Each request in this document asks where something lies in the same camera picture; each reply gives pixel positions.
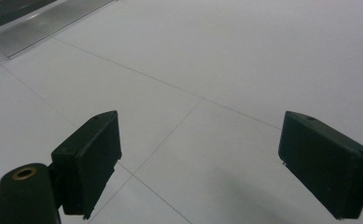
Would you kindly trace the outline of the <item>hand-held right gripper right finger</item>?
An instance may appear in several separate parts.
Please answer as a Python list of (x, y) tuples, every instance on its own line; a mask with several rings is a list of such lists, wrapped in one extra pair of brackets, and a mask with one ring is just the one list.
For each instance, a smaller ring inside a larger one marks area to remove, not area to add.
[(287, 111), (278, 155), (337, 219), (363, 210), (363, 146), (319, 119)]

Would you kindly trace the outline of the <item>metal floor rail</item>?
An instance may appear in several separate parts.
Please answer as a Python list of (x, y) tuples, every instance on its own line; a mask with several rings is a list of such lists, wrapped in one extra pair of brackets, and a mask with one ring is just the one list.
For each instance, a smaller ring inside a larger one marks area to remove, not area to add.
[(0, 54), (14, 58), (116, 0), (0, 0)]

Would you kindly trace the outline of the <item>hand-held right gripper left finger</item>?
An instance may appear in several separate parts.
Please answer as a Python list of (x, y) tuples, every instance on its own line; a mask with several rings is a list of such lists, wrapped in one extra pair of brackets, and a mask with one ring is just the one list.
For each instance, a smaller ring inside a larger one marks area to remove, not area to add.
[(90, 118), (52, 151), (50, 168), (67, 215), (91, 216), (121, 156), (117, 111)]

